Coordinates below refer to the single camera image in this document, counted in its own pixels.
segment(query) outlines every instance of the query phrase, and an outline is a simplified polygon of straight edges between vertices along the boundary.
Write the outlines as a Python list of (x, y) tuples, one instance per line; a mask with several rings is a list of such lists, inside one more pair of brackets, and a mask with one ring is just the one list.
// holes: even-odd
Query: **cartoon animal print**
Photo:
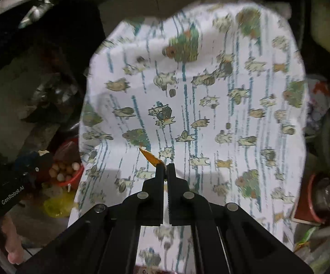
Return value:
[(225, 183), (220, 183), (213, 186), (212, 189), (218, 196), (226, 197), (230, 190), (230, 183), (226, 181)]
[(166, 157), (169, 158), (171, 160), (174, 159), (175, 153), (174, 150), (171, 147), (165, 147), (164, 150), (161, 150), (159, 152), (159, 156), (160, 157)]
[(93, 107), (89, 103), (86, 103), (83, 108), (83, 124), (88, 127), (93, 127), (102, 121), (103, 119), (96, 112), (94, 112)]
[(281, 187), (276, 187), (274, 188), (270, 196), (272, 197), (272, 199), (282, 200), (284, 197), (284, 189), (282, 189)]
[(283, 200), (284, 204), (292, 204), (294, 203), (294, 196), (289, 194), (288, 196), (285, 195), (284, 189), (281, 187), (276, 187), (270, 194), (272, 199), (275, 200)]
[(301, 56), (301, 53), (299, 50), (296, 50), (294, 53), (293, 53), (293, 57), (297, 60), (297, 63), (299, 64), (303, 64), (303, 59), (302, 59), (302, 56)]
[(145, 171), (145, 167), (141, 167), (136, 171), (135, 176), (139, 179), (150, 179), (155, 175), (155, 171)]
[(266, 223), (264, 222), (264, 221), (266, 221), (266, 218), (265, 218), (265, 217), (260, 217), (260, 218), (258, 218), (258, 219), (256, 219), (256, 218), (254, 217), (254, 219), (255, 219), (259, 224), (261, 224), (262, 226), (264, 226), (264, 227), (267, 226)]
[(301, 108), (304, 90), (305, 82), (303, 80), (291, 81), (288, 84), (287, 90), (283, 92), (283, 97), (289, 105), (296, 108)]
[(277, 162), (275, 161), (277, 155), (273, 149), (262, 149), (260, 154), (267, 160), (265, 164), (266, 166), (274, 167), (277, 165)]
[(198, 57), (199, 33), (194, 24), (190, 29), (169, 40), (169, 45), (162, 50), (162, 54), (176, 62), (194, 62)]
[(165, 225), (160, 225), (159, 227), (154, 228), (154, 234), (161, 242), (164, 240), (165, 237), (170, 240), (174, 240), (174, 232), (175, 228), (173, 226), (168, 227)]
[(269, 97), (260, 99), (260, 105), (263, 107), (270, 107), (276, 105), (277, 98), (274, 94), (271, 94)]
[(283, 73), (287, 73), (288, 72), (288, 66), (287, 64), (283, 63), (283, 64), (273, 64), (273, 72), (283, 72)]
[(286, 19), (280, 18), (278, 20), (278, 27), (281, 29), (288, 30), (288, 23), (287, 23)]
[(265, 71), (264, 66), (267, 62), (256, 62), (253, 56), (249, 57), (249, 59), (245, 62), (245, 69), (249, 70), (250, 72), (257, 72), (260, 76), (261, 72)]
[(260, 197), (259, 172), (256, 169), (245, 171), (235, 180), (244, 198), (257, 199)]
[(218, 168), (232, 168), (232, 160), (228, 159), (227, 161), (217, 160), (216, 166)]
[(286, 110), (276, 110), (274, 112), (274, 118), (277, 123), (282, 123), (286, 120)]
[(138, 256), (144, 260), (148, 267), (158, 267), (161, 263), (160, 254), (156, 253), (152, 247), (140, 250)]
[(286, 36), (277, 36), (272, 40), (272, 46), (286, 53), (288, 51), (289, 41)]
[(149, 115), (157, 116), (158, 114), (162, 114), (163, 110), (168, 110), (168, 109), (170, 109), (171, 111), (171, 108), (169, 107), (168, 104), (162, 105), (162, 103), (160, 103), (160, 105), (158, 105), (157, 107), (152, 107), (151, 109), (149, 109)]
[(126, 93), (126, 89), (128, 89), (129, 82), (125, 78), (121, 78), (120, 80), (117, 81), (108, 81), (106, 83), (107, 89), (113, 90), (114, 92), (120, 92), (123, 90)]
[(190, 126), (193, 129), (196, 129), (197, 127), (206, 127), (208, 124), (209, 124), (209, 119), (206, 119), (206, 117), (204, 117), (202, 119), (199, 119), (199, 120), (195, 121)]
[(217, 28), (221, 33), (227, 33), (232, 25), (231, 15), (227, 14), (225, 17), (215, 18), (212, 21), (212, 26)]
[(251, 39), (260, 38), (260, 16), (261, 13), (255, 8), (244, 8), (236, 15), (236, 21), (244, 37)]
[(227, 95), (232, 100), (234, 100), (237, 105), (239, 105), (241, 103), (241, 98), (249, 97), (248, 92), (249, 92), (249, 90), (244, 89), (244, 86), (242, 86), (240, 88), (236, 88), (236, 89), (233, 89), (232, 91), (229, 91), (229, 93)]
[(86, 181), (81, 181), (81, 182), (79, 183), (78, 192), (79, 192), (80, 194), (84, 194), (87, 185), (88, 185), (88, 184), (87, 184)]
[(104, 132), (86, 132), (82, 134), (82, 138), (86, 140), (92, 140), (92, 139), (113, 140), (113, 137), (110, 134), (106, 134)]
[(183, 131), (179, 137), (175, 138), (175, 141), (176, 142), (191, 142), (191, 141), (195, 141), (194, 136), (195, 136), (195, 134), (189, 135), (187, 131)]
[(200, 100), (199, 105), (203, 107), (207, 106), (211, 109), (215, 109), (219, 105), (218, 99), (219, 98), (216, 96), (214, 97), (207, 96)]
[(292, 196), (291, 194), (289, 194), (289, 196), (284, 195), (282, 197), (282, 200), (283, 200), (284, 204), (293, 204), (294, 203), (294, 196)]
[(149, 115), (156, 116), (158, 121), (155, 125), (159, 126), (161, 129), (165, 128), (168, 124), (175, 123), (174, 118), (171, 117), (172, 110), (168, 104), (165, 106), (161, 102), (157, 102), (157, 107), (149, 109)]
[(295, 126), (282, 125), (282, 133), (288, 134), (288, 135), (293, 135), (296, 132), (296, 130), (294, 128), (295, 128)]
[(249, 116), (255, 118), (263, 118), (265, 117), (265, 111), (263, 109), (250, 109)]
[(197, 76), (193, 76), (193, 80), (191, 81), (193, 86), (198, 85), (213, 85), (215, 83), (215, 78), (212, 74), (209, 74), (207, 69), (203, 71), (203, 74), (198, 74)]
[(148, 67), (149, 66), (147, 65), (147, 61), (142, 56), (139, 56), (137, 58), (136, 64), (134, 64), (134, 65), (127, 64), (123, 68), (123, 70), (124, 70), (124, 74), (126, 74), (126, 75), (135, 75), (135, 74), (145, 71)]
[(213, 11), (222, 8), (224, 5), (221, 3), (217, 3), (211, 7), (209, 7), (206, 11), (212, 13)]
[(118, 188), (120, 193), (123, 193), (127, 188), (133, 187), (133, 181), (130, 179), (129, 176), (128, 179), (125, 178), (117, 178), (114, 184)]
[(230, 133), (225, 134), (224, 130), (220, 130), (214, 140), (219, 144), (222, 144), (222, 143), (228, 144), (228, 143), (232, 142), (232, 135)]
[(98, 151), (96, 149), (93, 149), (89, 154), (88, 163), (95, 163), (97, 155)]
[(239, 143), (239, 146), (255, 146), (257, 141), (257, 137), (250, 136), (245, 138), (239, 138), (237, 141)]
[(86, 170), (86, 174), (90, 177), (99, 177), (98, 166), (93, 165), (90, 169)]
[(157, 87), (161, 88), (161, 90), (166, 90), (168, 84), (177, 84), (178, 81), (175, 77), (175, 71), (169, 73), (159, 73), (159, 75), (154, 77), (154, 83)]
[(279, 213), (273, 213), (273, 223), (276, 223), (283, 219), (283, 211)]
[(113, 111), (113, 113), (114, 113), (115, 116), (126, 117), (127, 119), (129, 117), (136, 116), (136, 115), (133, 114), (134, 112), (135, 111), (131, 107), (124, 107), (124, 108), (120, 108), (120, 109), (115, 109)]
[(203, 157), (203, 154), (200, 157), (195, 157), (194, 155), (190, 155), (189, 164), (193, 169), (197, 169), (198, 166), (209, 166), (210, 163), (206, 161), (209, 160), (208, 157)]
[(122, 137), (134, 146), (151, 147), (144, 129), (129, 130), (123, 133)]
[(106, 195), (103, 193), (103, 190), (101, 190), (101, 192), (92, 192), (89, 197), (91, 204), (97, 204), (97, 203), (104, 204), (105, 198), (106, 198)]
[(274, 173), (274, 177), (275, 177), (275, 179), (278, 179), (278, 180), (284, 180), (284, 174), (280, 173), (278, 167), (277, 167), (277, 170)]
[(225, 54), (224, 51), (218, 56), (216, 56), (217, 63), (219, 63), (219, 66), (212, 73), (215, 79), (223, 78), (225, 80), (227, 76), (232, 75), (232, 63), (234, 61), (234, 58), (234, 54)]

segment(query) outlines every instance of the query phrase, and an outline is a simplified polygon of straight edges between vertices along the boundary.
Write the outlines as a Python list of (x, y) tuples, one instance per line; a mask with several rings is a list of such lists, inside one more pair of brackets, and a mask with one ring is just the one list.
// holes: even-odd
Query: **cable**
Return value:
[(33, 255), (31, 254), (31, 252), (25, 247), (25, 245), (22, 244), (22, 247), (23, 247), (23, 249), (24, 249), (27, 253), (30, 254), (30, 256), (33, 256)]

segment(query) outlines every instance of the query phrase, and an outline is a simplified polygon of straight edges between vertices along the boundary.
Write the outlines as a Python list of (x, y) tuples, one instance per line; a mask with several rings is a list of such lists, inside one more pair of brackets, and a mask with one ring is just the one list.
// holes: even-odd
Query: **metal screw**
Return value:
[(104, 204), (96, 204), (95, 206), (94, 206), (94, 211), (96, 212), (96, 213), (101, 213), (101, 212), (103, 212), (105, 210), (105, 205)]
[(190, 200), (190, 199), (193, 199), (194, 198), (194, 193), (192, 193), (191, 191), (186, 191), (184, 194), (183, 194), (183, 197)]
[(235, 203), (228, 203), (226, 207), (230, 211), (236, 211), (237, 209), (239, 209), (239, 206)]
[(137, 194), (137, 197), (141, 200), (143, 199), (146, 199), (147, 197), (149, 196), (148, 193), (146, 193), (145, 191), (140, 191), (138, 194)]

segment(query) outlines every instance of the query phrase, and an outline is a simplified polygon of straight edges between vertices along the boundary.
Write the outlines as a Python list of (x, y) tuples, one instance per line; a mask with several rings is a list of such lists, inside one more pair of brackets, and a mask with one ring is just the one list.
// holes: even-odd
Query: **printed cloth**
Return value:
[[(120, 23), (93, 55), (80, 122), (85, 165), (70, 223), (141, 190), (155, 168), (236, 202), (281, 242), (305, 161), (307, 86), (287, 21), (253, 2), (198, 3), (167, 20)], [(167, 193), (165, 188), (165, 206)], [(195, 272), (191, 232), (142, 227), (136, 264)]]

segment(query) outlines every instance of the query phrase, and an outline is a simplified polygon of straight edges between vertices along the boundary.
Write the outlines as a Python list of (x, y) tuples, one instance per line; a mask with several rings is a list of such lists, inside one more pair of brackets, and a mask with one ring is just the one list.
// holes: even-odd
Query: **red bowl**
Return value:
[[(75, 138), (67, 139), (65, 142), (62, 143), (62, 145), (58, 148), (57, 151), (59, 151), (61, 148), (65, 147), (70, 142), (74, 142), (76, 145), (79, 145), (79, 138), (75, 137)], [(80, 179), (81, 179), (81, 176), (83, 173), (84, 173), (84, 166), (80, 162), (80, 169), (78, 171), (76, 171), (75, 173), (73, 173), (72, 178), (70, 180), (64, 181), (64, 182), (59, 182), (59, 181), (55, 180), (55, 184), (57, 184), (58, 186), (62, 186), (62, 187), (68, 186), (69, 184), (71, 184), (71, 189), (76, 190), (79, 187)]]

